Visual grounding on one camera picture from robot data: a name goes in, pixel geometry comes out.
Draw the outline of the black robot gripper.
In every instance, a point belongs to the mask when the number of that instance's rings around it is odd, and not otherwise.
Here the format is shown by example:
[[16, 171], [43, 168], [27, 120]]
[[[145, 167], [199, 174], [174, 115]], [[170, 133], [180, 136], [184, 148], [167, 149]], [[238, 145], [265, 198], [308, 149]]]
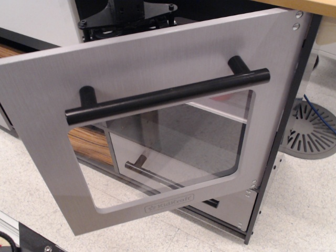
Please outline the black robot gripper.
[[173, 3], [154, 1], [78, 1], [83, 42], [175, 26]]

